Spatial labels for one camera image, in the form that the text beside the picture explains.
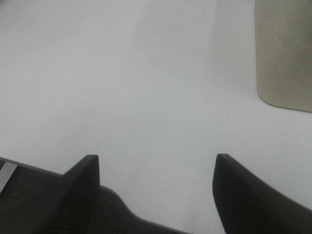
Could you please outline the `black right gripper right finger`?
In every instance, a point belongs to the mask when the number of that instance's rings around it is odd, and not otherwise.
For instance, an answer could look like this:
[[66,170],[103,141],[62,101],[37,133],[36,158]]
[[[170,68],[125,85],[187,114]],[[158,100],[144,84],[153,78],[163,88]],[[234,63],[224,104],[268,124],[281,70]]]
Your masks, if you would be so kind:
[[310,234],[312,212],[283,195],[228,154],[218,154],[214,202],[227,234]]

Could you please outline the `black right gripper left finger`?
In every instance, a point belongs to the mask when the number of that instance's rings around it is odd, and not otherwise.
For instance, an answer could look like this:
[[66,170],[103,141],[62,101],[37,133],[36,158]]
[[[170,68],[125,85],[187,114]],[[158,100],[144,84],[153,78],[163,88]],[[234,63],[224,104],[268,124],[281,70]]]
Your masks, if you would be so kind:
[[49,201],[49,216],[41,227],[41,233],[86,233],[98,191],[98,156],[87,155],[45,192]]

